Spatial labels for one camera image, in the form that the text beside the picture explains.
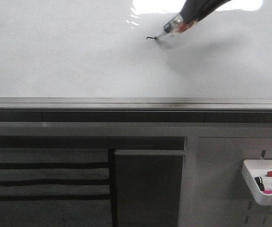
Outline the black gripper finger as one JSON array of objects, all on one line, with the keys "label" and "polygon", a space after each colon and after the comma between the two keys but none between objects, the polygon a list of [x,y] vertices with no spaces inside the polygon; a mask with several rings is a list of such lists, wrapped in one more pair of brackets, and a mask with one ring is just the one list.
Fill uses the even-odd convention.
[{"label": "black gripper finger", "polygon": [[194,17],[195,22],[203,20],[205,17],[213,13],[220,6],[229,2],[230,0],[207,0],[203,6],[199,9]]},{"label": "black gripper finger", "polygon": [[186,0],[180,11],[183,22],[200,21],[203,18],[203,11],[207,3],[207,0]]}]

